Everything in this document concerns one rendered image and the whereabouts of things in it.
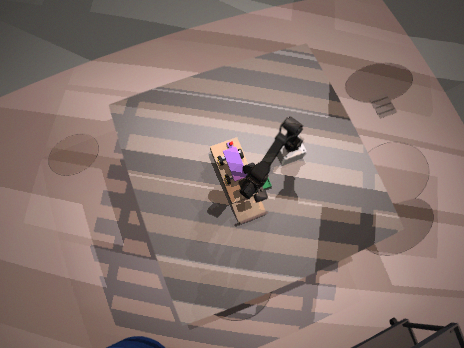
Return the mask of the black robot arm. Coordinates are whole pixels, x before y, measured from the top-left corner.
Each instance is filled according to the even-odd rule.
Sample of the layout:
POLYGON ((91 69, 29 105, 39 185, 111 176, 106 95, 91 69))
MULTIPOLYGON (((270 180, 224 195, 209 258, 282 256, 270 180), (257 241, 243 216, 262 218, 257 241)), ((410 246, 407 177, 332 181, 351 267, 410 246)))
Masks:
MULTIPOLYGON (((303 124, 295 120, 293 117, 287 117, 280 125, 279 132, 275 137, 275 141, 262 159, 261 162, 254 165, 245 179, 239 181, 241 190, 239 191, 245 198, 250 199, 257 189, 264 186, 268 179, 270 166, 284 148, 291 152, 298 150, 303 143, 303 140, 298 136, 303 130, 303 124), (281 133, 281 128, 287 131, 287 134, 281 133), (298 149, 297 149, 298 148, 298 149), (251 174, 251 176, 250 176, 251 174)), ((288 153, 287 152, 287 153, 288 153)))

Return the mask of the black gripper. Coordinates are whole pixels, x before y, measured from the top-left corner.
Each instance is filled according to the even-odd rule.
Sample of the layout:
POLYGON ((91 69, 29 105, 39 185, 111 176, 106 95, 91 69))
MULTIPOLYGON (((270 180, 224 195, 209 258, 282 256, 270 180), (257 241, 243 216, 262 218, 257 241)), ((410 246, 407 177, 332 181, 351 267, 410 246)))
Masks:
MULTIPOLYGON (((242 167, 244 174, 249 173, 250 170, 251 170, 251 168, 252 168, 254 165, 255 165, 255 163, 250 163, 250 164, 244 165, 244 166, 242 167)), ((263 189, 263 187, 261 186, 260 189, 257 189, 256 192, 254 193, 255 195, 253 195, 253 196, 254 196, 254 199, 255 199, 255 202, 256 202, 256 203, 268 199, 268 195, 267 195, 266 191, 263 191, 263 190, 264 190, 264 189, 263 189), (261 192, 261 191, 263 191, 263 192, 261 192), (257 194, 256 194, 256 193, 257 193, 257 194)))

